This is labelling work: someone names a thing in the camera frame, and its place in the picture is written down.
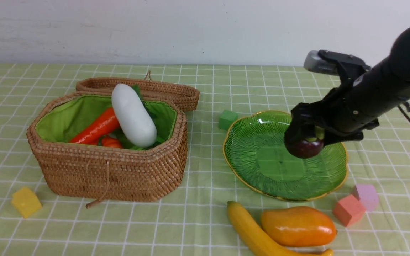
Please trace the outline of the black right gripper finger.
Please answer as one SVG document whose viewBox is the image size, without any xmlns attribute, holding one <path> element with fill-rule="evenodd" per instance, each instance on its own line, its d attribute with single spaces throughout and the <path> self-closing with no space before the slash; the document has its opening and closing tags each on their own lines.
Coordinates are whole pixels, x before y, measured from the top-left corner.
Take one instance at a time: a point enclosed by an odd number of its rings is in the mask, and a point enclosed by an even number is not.
<svg viewBox="0 0 410 256">
<path fill-rule="evenodd" d="M 293 119 L 286 130 L 284 143 L 287 149 L 306 147 L 314 143 L 314 125 L 301 119 Z"/>
<path fill-rule="evenodd" d="M 322 139 L 322 145 L 328 146 L 332 144 L 339 144 L 342 142 L 352 142 L 352 141 L 362 141 L 363 140 L 363 132 L 358 131 L 355 133 L 350 133 L 347 135 L 337 135 L 332 131 L 325 129 L 324 130 L 324 137 Z"/>
</svg>

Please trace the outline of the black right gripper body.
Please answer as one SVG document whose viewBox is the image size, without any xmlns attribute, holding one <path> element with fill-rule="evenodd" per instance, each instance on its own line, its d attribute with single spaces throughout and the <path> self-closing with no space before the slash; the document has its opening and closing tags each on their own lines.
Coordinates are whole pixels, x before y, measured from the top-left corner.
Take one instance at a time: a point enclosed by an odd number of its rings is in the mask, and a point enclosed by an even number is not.
<svg viewBox="0 0 410 256">
<path fill-rule="evenodd" d="M 292 120 L 301 119 L 337 135 L 373 130 L 380 125 L 378 118 L 371 118 L 360 112 L 355 114 L 343 96 L 344 92 L 334 88 L 320 101 L 301 102 L 291 110 Z"/>
</svg>

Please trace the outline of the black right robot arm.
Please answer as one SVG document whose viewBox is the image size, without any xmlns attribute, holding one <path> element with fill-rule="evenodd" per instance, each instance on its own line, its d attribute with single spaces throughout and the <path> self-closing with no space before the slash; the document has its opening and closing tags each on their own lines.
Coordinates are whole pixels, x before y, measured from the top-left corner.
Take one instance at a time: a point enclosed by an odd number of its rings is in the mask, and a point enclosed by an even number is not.
<svg viewBox="0 0 410 256">
<path fill-rule="evenodd" d="M 378 117 L 395 107 L 404 105 L 410 112 L 410 28 L 373 67 L 359 57 L 328 50 L 310 51 L 303 67 L 338 76 L 341 83 L 322 100 L 291 110 L 284 144 L 296 157 L 310 158 L 325 146 L 361 141 L 363 130 L 379 126 Z"/>
</svg>

